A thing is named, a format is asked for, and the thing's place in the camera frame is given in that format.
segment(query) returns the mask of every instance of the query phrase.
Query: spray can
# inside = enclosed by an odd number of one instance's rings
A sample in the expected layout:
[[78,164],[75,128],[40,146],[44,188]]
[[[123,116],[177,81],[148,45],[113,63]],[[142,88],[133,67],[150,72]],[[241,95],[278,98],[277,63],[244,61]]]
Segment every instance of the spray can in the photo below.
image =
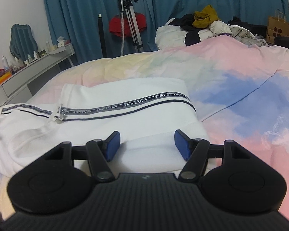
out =
[[5,56],[2,56],[1,61],[2,61],[2,63],[3,63],[4,70],[9,70],[10,67],[9,67],[9,65],[8,65],[8,61],[7,61],[7,59],[6,59]]

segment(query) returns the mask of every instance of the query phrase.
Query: pink blanket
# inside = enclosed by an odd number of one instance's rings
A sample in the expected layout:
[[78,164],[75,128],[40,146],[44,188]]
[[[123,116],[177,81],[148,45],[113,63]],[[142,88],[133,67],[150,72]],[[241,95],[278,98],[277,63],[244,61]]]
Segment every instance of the pink blanket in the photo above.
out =
[[94,86],[137,77],[186,82],[210,142],[233,139],[287,182],[280,212],[289,219],[289,49],[246,45],[227,36],[182,48],[90,61],[49,81],[30,103],[53,103],[65,83]]

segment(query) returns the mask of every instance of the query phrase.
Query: paper bag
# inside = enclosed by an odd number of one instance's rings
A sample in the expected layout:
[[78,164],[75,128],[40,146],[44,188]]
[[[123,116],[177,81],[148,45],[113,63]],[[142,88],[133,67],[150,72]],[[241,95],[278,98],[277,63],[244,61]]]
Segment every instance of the paper bag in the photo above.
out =
[[284,13],[279,13],[276,17],[268,17],[267,23],[267,42],[274,44],[275,37],[289,37],[289,23],[286,22]]

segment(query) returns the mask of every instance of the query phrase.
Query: garment steamer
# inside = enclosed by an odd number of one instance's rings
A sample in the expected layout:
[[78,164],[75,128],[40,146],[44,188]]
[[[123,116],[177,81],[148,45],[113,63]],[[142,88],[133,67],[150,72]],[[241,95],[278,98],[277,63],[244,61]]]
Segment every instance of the garment steamer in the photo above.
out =
[[144,51],[132,1],[138,2],[138,0],[118,0],[121,16],[121,56],[124,52],[124,11],[129,22],[136,53]]

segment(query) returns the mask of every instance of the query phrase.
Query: mustard yellow clothing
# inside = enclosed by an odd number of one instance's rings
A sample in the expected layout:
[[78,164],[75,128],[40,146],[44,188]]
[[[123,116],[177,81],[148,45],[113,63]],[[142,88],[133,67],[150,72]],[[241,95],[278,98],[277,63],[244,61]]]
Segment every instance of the mustard yellow clothing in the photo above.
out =
[[195,28],[206,28],[214,21],[221,21],[215,9],[209,4],[201,12],[195,11],[193,26]]

